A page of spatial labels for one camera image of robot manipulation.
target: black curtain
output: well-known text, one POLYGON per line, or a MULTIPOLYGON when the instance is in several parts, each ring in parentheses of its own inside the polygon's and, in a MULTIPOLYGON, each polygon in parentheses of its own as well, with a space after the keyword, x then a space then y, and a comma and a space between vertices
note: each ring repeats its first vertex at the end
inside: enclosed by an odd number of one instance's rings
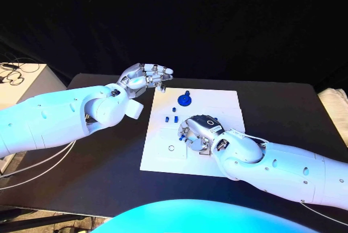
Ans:
POLYGON ((3 0, 0 42, 78 73, 158 63, 176 77, 348 91, 345 0, 3 0))

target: floor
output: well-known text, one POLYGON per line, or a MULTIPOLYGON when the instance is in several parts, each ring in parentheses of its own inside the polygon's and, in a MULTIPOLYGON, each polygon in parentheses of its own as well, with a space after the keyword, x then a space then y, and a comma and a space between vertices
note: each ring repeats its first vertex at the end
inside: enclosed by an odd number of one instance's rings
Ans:
MULTIPOLYGON (((16 170, 25 155, 26 155, 26 152, 20 152, 20 153, 16 154, 16 156, 15 156, 9 166, 7 166, 5 174, 7 174, 7 173, 10 173, 16 170)), ((7 178, 0 179, 0 187, 5 187, 7 181, 9 181, 7 178)), ((10 209, 10 208, 9 207, 0 207, 0 211, 6 210, 6 209, 10 209)), ((35 212, 32 214, 20 215, 12 221, 35 219, 35 218, 42 218, 42 217, 56 216, 56 215, 62 215, 62 213, 39 210, 38 212, 35 212)), ((53 233, 55 230, 59 230, 66 226, 75 226, 75 227, 79 227, 82 229, 92 229, 92 228, 97 228, 108 220, 110 219, 101 218, 101 217, 87 217, 84 220, 72 220, 72 221, 68 221, 68 222, 64 222, 64 223, 46 225, 46 226, 36 227, 36 228, 32 228, 32 229, 18 230, 15 232, 16 233, 36 233, 36 232, 39 232, 39 233, 53 233)), ((59 233, 65 233, 65 232, 69 232, 68 228, 65 228, 64 230, 59 231, 59 233)))

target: white board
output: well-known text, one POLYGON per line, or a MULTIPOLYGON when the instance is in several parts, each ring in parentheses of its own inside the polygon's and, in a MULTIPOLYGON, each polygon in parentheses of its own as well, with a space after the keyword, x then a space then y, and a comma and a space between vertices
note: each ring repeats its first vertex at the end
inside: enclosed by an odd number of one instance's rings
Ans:
POLYGON ((166 93, 156 91, 148 121, 147 139, 140 169, 166 173, 225 177, 215 159, 200 155, 180 141, 179 127, 194 115, 216 117, 225 130, 235 128, 245 132, 243 115, 239 107, 238 91, 167 88, 166 93), (190 91, 193 102, 179 104, 179 96, 190 91))

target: robotic hand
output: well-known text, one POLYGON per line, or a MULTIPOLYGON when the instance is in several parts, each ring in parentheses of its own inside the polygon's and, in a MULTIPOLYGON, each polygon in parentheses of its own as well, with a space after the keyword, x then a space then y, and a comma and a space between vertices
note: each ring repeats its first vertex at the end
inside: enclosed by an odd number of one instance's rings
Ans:
POLYGON ((295 202, 348 210, 348 164, 298 147, 271 143, 235 129, 225 131, 206 115, 189 118, 179 136, 187 146, 212 155, 226 177, 295 202), (187 138, 193 132, 197 139, 187 138), (252 138, 263 141, 258 144, 252 138))
POLYGON ((147 87, 164 92, 171 74, 170 68, 138 63, 115 84, 42 94, 0 110, 0 158, 65 145, 115 126, 125 115, 138 119, 144 106, 133 98, 147 87))

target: small blue piece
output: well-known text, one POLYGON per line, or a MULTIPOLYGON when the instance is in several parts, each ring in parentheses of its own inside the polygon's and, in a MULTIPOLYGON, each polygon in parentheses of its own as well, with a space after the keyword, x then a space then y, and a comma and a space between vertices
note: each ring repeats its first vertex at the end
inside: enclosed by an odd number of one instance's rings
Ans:
POLYGON ((179 104, 181 106, 189 106, 192 103, 190 91, 186 91, 186 94, 179 97, 179 104))

